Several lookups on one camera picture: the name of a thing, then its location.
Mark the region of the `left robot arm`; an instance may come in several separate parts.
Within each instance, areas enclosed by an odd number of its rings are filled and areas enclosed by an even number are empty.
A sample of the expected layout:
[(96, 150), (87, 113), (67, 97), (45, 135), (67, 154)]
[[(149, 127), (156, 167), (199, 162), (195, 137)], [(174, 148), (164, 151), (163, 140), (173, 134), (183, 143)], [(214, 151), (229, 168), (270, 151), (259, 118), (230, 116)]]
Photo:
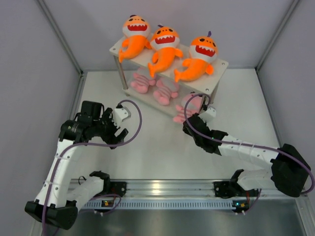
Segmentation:
[(119, 135), (116, 132), (130, 116), (130, 111), (121, 104), (112, 109), (98, 102), (83, 101), (75, 118), (62, 124), (49, 174), (35, 200), (26, 203), (25, 212), (42, 226), (68, 230), (90, 199), (96, 195), (107, 196), (112, 189), (108, 174), (93, 171), (84, 183), (69, 191), (71, 177), (82, 148), (91, 145), (92, 138), (100, 137), (111, 149), (122, 145), (128, 130), (123, 129)]

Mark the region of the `pink frog plush front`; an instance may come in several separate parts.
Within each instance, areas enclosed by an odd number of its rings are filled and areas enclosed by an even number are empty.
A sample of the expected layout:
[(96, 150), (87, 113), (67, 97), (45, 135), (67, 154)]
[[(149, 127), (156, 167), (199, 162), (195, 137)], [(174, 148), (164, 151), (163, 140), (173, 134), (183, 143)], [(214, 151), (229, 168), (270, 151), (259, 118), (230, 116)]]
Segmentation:
[[(196, 93), (191, 92), (187, 94), (185, 97), (182, 98), (181, 103), (177, 104), (175, 106), (175, 109), (177, 111), (177, 115), (173, 118), (174, 122), (177, 123), (183, 123), (185, 121), (185, 116), (184, 116), (184, 107), (187, 103), (187, 101), (194, 96)], [(191, 117), (194, 113), (199, 113), (200, 108), (202, 106), (203, 98), (202, 96), (196, 96), (194, 97), (188, 104), (187, 106), (187, 117)]]

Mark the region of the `large orange shark plush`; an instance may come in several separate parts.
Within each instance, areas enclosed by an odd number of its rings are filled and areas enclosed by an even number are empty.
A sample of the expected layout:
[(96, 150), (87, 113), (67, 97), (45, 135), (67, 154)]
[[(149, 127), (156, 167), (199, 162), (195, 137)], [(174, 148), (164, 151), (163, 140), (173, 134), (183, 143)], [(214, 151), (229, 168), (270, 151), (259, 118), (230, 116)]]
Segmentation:
[(212, 63), (217, 59), (218, 47), (208, 31), (206, 36), (196, 37), (189, 46), (189, 57), (184, 59), (182, 66), (186, 69), (179, 71), (174, 69), (174, 81), (192, 82), (199, 79), (205, 73), (212, 75), (214, 67)]

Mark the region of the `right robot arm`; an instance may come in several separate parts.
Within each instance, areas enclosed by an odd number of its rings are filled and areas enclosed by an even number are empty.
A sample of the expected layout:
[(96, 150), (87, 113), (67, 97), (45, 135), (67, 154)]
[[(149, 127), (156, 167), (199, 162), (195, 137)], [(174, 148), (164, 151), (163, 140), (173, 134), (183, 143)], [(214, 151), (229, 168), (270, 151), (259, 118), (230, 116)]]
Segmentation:
[(253, 189), (277, 189), (290, 197), (299, 197), (311, 173), (311, 168), (289, 144), (266, 147), (242, 142), (220, 130), (211, 130), (194, 114), (183, 123), (183, 131), (207, 153), (238, 158), (259, 167), (258, 170), (237, 170), (230, 179), (230, 191), (242, 195)]

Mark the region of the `pink striped plush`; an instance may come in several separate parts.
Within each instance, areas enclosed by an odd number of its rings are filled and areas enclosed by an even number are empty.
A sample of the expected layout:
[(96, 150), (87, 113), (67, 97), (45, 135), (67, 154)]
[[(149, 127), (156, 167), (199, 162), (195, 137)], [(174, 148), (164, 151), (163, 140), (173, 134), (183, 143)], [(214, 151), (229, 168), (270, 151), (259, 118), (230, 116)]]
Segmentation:
[(157, 89), (153, 92), (154, 99), (163, 106), (169, 105), (171, 98), (178, 96), (178, 83), (166, 78), (160, 78), (156, 83)]

